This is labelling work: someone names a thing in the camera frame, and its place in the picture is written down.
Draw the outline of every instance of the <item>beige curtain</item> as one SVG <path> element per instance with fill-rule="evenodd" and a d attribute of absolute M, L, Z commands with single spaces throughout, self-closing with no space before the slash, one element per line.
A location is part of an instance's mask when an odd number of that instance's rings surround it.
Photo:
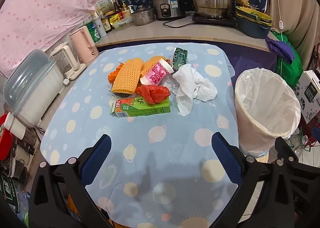
<path fill-rule="evenodd" d="M 267 13 L 273 18 L 273 28 L 280 33 L 279 20 L 284 23 L 283 33 L 301 57 L 306 69 L 313 46 L 320 42 L 319 5 L 316 0 L 269 0 Z"/>

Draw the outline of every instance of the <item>crumpled tissue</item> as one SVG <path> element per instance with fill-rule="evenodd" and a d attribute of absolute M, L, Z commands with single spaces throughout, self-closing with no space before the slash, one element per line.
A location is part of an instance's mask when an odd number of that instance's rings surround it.
<path fill-rule="evenodd" d="M 191 64 L 185 64 L 173 75 L 167 75 L 161 85 L 176 95 L 177 107 L 182 117 L 191 112 L 193 99 L 207 102 L 216 98 L 218 93 L 213 83 L 204 78 Z"/>

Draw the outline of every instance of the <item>red container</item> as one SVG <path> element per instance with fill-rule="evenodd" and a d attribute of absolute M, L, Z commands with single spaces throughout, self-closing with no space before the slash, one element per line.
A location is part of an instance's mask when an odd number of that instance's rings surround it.
<path fill-rule="evenodd" d="M 0 125 L 4 123 L 6 118 L 6 113 L 0 117 Z M 11 150 L 12 140 L 13 138 L 10 131 L 4 129 L 2 132 L 2 136 L 0 137 L 0 160 L 5 160 L 7 158 Z"/>

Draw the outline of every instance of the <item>rice cooker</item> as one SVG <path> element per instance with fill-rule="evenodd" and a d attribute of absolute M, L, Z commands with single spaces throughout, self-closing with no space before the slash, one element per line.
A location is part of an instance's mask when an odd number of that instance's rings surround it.
<path fill-rule="evenodd" d="M 156 18 L 178 19 L 186 16 L 183 0 L 152 0 Z"/>

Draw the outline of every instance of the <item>trash can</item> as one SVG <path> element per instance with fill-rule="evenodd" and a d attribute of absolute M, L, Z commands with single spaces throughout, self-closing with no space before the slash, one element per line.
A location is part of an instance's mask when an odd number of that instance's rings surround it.
<path fill-rule="evenodd" d="M 244 71 L 236 81 L 235 105 L 239 148 L 255 158 L 266 155 L 277 137 L 288 139 L 300 122 L 293 90 L 270 70 Z"/>

